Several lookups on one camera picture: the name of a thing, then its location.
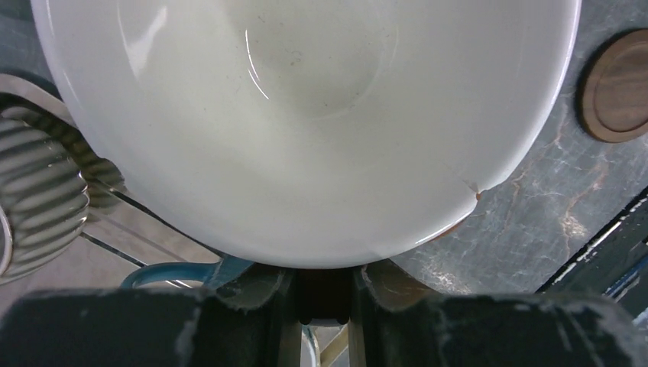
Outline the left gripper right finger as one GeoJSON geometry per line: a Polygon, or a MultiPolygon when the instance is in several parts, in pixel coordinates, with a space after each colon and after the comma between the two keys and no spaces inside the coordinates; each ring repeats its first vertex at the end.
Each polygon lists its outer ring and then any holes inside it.
{"type": "Polygon", "coordinates": [[[587,294],[441,294],[391,261],[351,280],[353,366],[645,366],[631,316],[587,294]]]}

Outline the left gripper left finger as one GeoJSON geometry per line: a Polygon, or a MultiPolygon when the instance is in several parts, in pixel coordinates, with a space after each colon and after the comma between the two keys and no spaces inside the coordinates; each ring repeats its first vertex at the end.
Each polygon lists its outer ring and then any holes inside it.
{"type": "Polygon", "coordinates": [[[3,366],[292,366],[294,273],[219,289],[35,291],[1,319],[3,366]]]}

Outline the metal tray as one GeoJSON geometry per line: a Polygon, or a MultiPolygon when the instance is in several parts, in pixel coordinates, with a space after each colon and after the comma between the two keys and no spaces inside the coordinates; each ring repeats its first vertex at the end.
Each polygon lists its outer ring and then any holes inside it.
{"type": "Polygon", "coordinates": [[[73,156],[88,182],[89,218],[81,233],[87,242],[136,268],[220,260],[216,251],[182,234],[135,200],[117,167],[93,152],[53,93],[23,77],[2,73],[1,114],[45,131],[73,156]]]}

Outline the white bowl mug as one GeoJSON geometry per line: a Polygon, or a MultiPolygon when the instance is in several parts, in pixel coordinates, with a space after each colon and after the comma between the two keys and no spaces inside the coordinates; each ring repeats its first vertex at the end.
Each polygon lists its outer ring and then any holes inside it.
{"type": "Polygon", "coordinates": [[[579,1],[33,1],[53,82],[160,218],[315,279],[451,232],[516,169],[579,1]]]}

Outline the grey ribbed mug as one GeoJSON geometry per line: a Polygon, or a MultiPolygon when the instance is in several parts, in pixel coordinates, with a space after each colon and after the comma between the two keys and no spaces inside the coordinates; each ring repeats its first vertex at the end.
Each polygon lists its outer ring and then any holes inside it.
{"type": "Polygon", "coordinates": [[[1,283],[61,255],[89,214],[87,183],[62,144],[17,119],[1,120],[1,283]]]}

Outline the dark wooden coaster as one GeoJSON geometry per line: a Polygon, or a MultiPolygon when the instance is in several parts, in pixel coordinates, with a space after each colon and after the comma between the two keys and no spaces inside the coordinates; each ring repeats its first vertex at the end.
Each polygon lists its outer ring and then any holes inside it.
{"type": "Polygon", "coordinates": [[[593,138],[621,143],[647,133],[647,29],[602,47],[582,74],[580,124],[593,138]]]}

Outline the blue white mug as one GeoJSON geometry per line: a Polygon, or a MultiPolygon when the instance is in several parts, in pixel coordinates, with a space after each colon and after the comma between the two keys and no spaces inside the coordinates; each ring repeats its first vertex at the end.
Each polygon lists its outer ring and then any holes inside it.
{"type": "Polygon", "coordinates": [[[132,289],[161,281],[197,281],[209,289],[217,289],[236,280],[254,265],[253,261],[225,255],[215,263],[168,262],[147,265],[132,272],[121,288],[132,289]]]}

